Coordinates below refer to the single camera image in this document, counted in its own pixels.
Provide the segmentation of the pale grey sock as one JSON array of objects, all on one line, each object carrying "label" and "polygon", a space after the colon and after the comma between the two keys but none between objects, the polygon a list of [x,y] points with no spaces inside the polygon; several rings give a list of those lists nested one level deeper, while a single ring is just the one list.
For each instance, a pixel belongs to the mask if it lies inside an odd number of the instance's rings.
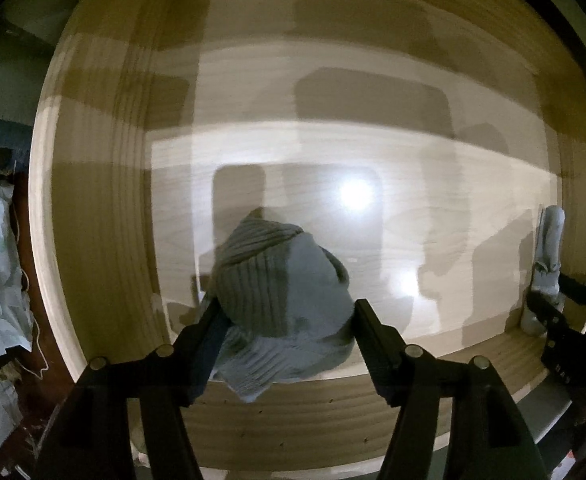
[{"label": "pale grey sock", "polygon": [[532,283],[527,291],[520,326],[529,336],[539,337],[546,329],[532,310],[535,299],[548,301],[552,308],[562,312],[564,297],[558,279],[561,272],[560,248],[565,212],[560,206],[544,208],[537,229]]}]

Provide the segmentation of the grey ribbed garment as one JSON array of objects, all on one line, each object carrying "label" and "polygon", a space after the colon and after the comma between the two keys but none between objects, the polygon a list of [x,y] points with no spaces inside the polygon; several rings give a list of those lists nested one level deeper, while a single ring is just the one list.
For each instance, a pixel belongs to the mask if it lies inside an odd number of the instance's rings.
[{"label": "grey ribbed garment", "polygon": [[355,346],[348,287],[345,266],[310,233],[245,217],[218,249],[199,307],[217,301],[232,323],[213,378],[251,403],[342,365]]}]

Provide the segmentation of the light wooden drawer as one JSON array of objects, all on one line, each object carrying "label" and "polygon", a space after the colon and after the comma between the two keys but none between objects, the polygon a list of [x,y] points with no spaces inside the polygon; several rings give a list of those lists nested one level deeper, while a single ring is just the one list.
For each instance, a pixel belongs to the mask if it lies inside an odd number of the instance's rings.
[{"label": "light wooden drawer", "polygon": [[517,322],[552,204],[586,278],[586,73],[524,0],[80,0],[36,113],[34,259],[72,377],[173,340],[256,212],[523,402],[547,375]]}]

